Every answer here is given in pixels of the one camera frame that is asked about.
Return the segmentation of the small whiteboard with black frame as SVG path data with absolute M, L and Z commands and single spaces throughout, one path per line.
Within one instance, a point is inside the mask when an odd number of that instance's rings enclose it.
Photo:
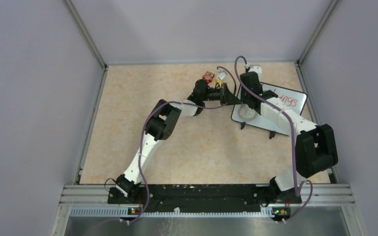
M 286 110 L 286 113 L 291 114 L 295 112 L 298 116 L 301 115 L 308 98 L 308 95 L 306 93 L 268 83 L 263 83 L 262 86 L 264 90 L 271 90 L 278 95 L 278 98 L 281 100 L 281 102 L 277 103 L 278 106 L 284 104 L 286 107 L 289 107 L 289 109 Z M 234 106 L 231 114 L 231 119 L 233 121 L 245 123 L 250 126 L 258 127 L 283 135 L 289 136 L 291 134 L 290 125 L 287 118 L 282 113 L 279 113 L 279 111 L 275 110 L 269 118 L 257 114 L 256 118 L 253 120 L 244 120 L 238 115 L 238 111 L 241 105 L 242 104 Z

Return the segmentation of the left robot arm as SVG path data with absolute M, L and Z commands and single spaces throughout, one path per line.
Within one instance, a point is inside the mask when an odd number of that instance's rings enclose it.
M 226 83 L 210 87 L 208 82 L 195 82 L 192 93 L 183 101 L 157 102 L 146 118 L 142 131 L 139 148 L 126 170 L 115 180 L 115 188 L 119 196 L 126 203 L 133 203 L 138 197 L 139 184 L 145 181 L 144 171 L 160 145 L 173 133 L 179 118 L 194 117 L 206 107 L 206 101 L 219 101 L 221 106 L 237 105 L 241 101 L 236 96 L 236 89 L 230 90 Z

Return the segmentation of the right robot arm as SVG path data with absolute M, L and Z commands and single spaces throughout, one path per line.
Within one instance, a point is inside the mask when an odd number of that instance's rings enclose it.
M 264 90 L 257 72 L 243 73 L 239 81 L 242 103 L 272 121 L 292 139 L 292 166 L 270 180 L 269 199 L 281 203 L 290 190 L 299 196 L 300 186 L 308 178 L 338 163 L 333 128 L 303 118 L 272 90 Z

